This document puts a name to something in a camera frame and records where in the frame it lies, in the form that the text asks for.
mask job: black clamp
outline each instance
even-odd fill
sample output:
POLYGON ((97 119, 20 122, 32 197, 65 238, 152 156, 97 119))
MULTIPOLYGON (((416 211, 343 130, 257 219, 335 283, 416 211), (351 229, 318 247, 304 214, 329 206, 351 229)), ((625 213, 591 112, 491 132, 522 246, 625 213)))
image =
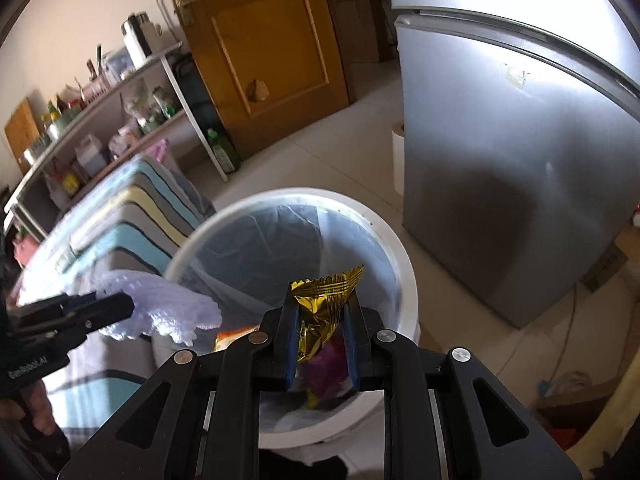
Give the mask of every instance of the black clamp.
MULTIPOLYGON (((225 351, 176 352, 98 430, 60 480, 257 478, 260 392, 287 391, 300 316, 290 293, 225 351), (208 435, 203 424, 215 391, 208 435)), ((577 467, 466 349, 446 355, 385 329, 353 293, 342 330, 351 381, 385 391, 385 479, 578 480, 577 467)))
POLYGON ((124 293, 97 299, 60 294, 10 312, 0 308, 0 398, 11 397, 69 363, 66 354, 87 334, 133 313, 124 293))

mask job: shelf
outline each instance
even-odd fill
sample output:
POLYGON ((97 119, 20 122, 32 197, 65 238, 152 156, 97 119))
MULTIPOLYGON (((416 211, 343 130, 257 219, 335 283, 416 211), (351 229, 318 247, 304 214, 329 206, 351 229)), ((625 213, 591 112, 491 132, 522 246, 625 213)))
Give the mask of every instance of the shelf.
POLYGON ((129 86, 131 83, 139 80, 147 70, 161 63, 162 58, 164 58, 167 54, 170 54, 180 49, 181 47, 182 47, 182 43, 180 42, 180 43, 174 44, 169 48, 166 48, 162 52, 153 54, 152 56, 147 58, 144 66, 140 67, 138 70, 136 70, 133 74, 131 74, 125 80, 119 82, 116 86, 111 87, 104 94, 98 97, 95 101, 91 102, 91 104, 89 104, 82 112, 80 112, 80 114, 78 114, 78 116, 69 123, 65 131, 60 136, 60 138, 58 140, 53 141, 47 147, 47 149, 42 153, 42 155, 38 158, 38 160, 35 161, 31 169, 24 175, 24 177, 20 181, 20 184, 18 184, 18 186, 15 188, 14 192, 12 193, 11 197, 6 202, 4 206, 4 212, 5 213, 9 212, 9 210, 13 208, 15 203, 17 203, 18 200, 20 200, 23 192, 26 190, 29 183, 34 178, 39 176, 43 168, 52 161, 53 157, 55 156, 55 153, 57 153, 60 148, 66 146, 68 143, 70 143, 72 140, 76 138, 76 133, 78 133, 78 131, 82 127, 84 127, 85 124, 89 120, 91 120, 92 117, 94 117, 94 115, 100 109, 100 105, 102 103, 107 101, 113 95, 116 95, 116 94, 119 94, 119 92, 122 92, 122 90, 127 86, 129 86))
POLYGON ((160 124, 155 130, 149 132, 141 139, 138 139, 126 152, 124 152, 120 157, 111 161, 107 166, 105 166, 100 173, 94 176, 87 184, 85 184, 71 199, 71 201, 66 205, 66 207, 62 210, 63 213, 69 211, 73 206, 77 205, 88 193, 94 189, 102 180, 105 179, 112 171, 119 168, 129 159, 131 159, 137 153, 140 153, 147 148, 151 147, 152 144, 158 142, 158 140, 162 140, 169 133, 170 126, 180 121, 182 118, 187 116, 184 110, 180 110, 176 113, 171 119, 167 119, 164 123, 160 124))

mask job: person's hand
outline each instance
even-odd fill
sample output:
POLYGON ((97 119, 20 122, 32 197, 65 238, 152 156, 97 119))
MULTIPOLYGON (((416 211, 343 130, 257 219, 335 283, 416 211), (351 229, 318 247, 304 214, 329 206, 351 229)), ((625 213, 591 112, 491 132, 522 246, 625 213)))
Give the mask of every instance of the person's hand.
MULTIPOLYGON (((23 389, 20 394, 29 407, 33 417, 33 427, 45 436, 56 431, 56 421, 51 412, 51 403, 47 398, 47 389, 42 380, 23 389)), ((11 399, 0 399, 0 418, 3 420, 21 420, 24 410, 11 399)))

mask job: striped blanket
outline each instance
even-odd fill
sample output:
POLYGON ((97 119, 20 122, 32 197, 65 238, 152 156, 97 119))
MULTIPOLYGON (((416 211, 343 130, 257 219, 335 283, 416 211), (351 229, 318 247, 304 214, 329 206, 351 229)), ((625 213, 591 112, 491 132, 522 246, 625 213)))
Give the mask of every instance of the striped blanket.
MULTIPOLYGON (((56 225, 24 270, 18 302, 85 294, 107 270, 162 275, 186 238, 213 213, 191 183, 147 155, 124 164, 56 225)), ((155 370, 151 344, 98 333, 45 378, 58 425, 83 444, 155 370)))

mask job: trash can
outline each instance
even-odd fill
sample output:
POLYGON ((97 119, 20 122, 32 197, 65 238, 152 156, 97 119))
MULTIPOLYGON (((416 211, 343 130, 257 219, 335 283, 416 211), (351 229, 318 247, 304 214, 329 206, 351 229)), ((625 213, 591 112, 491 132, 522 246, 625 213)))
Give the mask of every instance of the trash can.
MULTIPOLYGON (((361 264, 360 303, 379 311, 386 327, 417 342, 417 288, 402 243, 372 210, 331 191, 279 189, 223 209, 188 238, 165 277, 212 296, 222 311, 219 330, 226 331, 259 324, 264 312, 282 306, 292 280, 361 264)), ((216 331, 198 336, 209 351, 211 332, 216 331)), ((195 346, 202 350, 201 341, 195 346)), ((297 396, 264 394, 259 445, 289 449, 331 440, 382 400, 382 391, 363 392, 321 411, 309 409, 297 396)))

